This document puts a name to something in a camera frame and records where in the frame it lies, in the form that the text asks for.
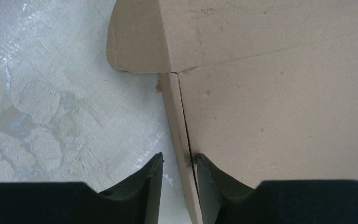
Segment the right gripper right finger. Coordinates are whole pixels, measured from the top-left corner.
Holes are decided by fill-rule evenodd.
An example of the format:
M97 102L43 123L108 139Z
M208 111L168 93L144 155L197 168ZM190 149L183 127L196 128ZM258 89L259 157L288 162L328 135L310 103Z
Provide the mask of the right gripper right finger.
M198 154L205 224L358 224L358 181L263 181L251 188Z

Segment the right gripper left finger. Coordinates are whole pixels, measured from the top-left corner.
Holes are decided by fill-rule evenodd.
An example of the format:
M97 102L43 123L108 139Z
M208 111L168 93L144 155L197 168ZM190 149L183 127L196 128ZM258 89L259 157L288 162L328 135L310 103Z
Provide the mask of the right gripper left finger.
M101 192L84 182L0 182L0 224L156 224L163 155Z

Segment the brown cardboard box sheet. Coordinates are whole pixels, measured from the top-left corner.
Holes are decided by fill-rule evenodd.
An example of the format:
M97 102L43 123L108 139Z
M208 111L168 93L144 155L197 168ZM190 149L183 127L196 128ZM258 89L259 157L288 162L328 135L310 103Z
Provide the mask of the brown cardboard box sheet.
M194 224L198 153L251 187L358 180L358 0L118 0L106 56L158 74Z

